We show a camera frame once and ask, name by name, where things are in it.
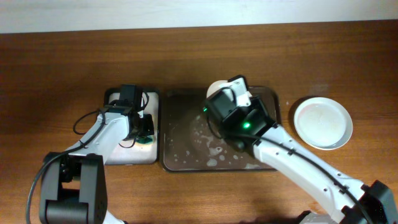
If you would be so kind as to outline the yellow green sponge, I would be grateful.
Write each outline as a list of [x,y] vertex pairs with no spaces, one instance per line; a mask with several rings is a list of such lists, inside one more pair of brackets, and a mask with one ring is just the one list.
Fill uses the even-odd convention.
[[154,143],[152,136],[142,136],[136,139],[136,144],[150,145]]

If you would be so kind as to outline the pink white plate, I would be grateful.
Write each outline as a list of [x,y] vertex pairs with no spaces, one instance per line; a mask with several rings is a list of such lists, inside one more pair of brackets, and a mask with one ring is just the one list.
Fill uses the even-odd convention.
[[252,94],[248,90],[248,87],[246,86],[246,82],[244,81],[244,78],[237,78],[235,80],[219,80],[214,83],[212,83],[209,88],[207,89],[206,97],[208,98],[212,94],[214,94],[216,91],[220,90],[222,87],[226,87],[227,90],[233,91],[231,93],[231,96],[235,96],[235,98],[238,100],[242,97],[247,97],[250,98],[252,97]]

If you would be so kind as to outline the pale green plate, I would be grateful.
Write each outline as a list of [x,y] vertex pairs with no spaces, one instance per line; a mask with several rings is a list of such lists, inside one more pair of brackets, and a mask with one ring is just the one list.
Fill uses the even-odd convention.
[[353,121],[346,108],[325,97],[302,101],[294,112],[293,124],[305,143],[324,151],[343,147],[353,134]]

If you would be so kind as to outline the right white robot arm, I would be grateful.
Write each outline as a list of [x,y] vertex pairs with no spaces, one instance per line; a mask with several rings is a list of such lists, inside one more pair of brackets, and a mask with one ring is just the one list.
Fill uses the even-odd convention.
[[270,119],[259,98],[240,106],[218,103],[216,122],[222,136],[250,148],[254,158],[280,171],[310,194],[337,223],[397,223],[392,191],[380,181],[367,186],[338,171],[294,141]]

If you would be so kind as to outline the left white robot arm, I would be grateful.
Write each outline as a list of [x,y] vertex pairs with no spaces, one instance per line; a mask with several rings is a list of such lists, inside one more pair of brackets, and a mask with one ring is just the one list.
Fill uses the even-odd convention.
[[108,210],[104,166],[122,141],[153,135],[153,119],[132,106],[106,105],[95,113],[97,120],[78,142],[44,157],[30,187],[27,223],[36,185],[41,223],[122,223]]

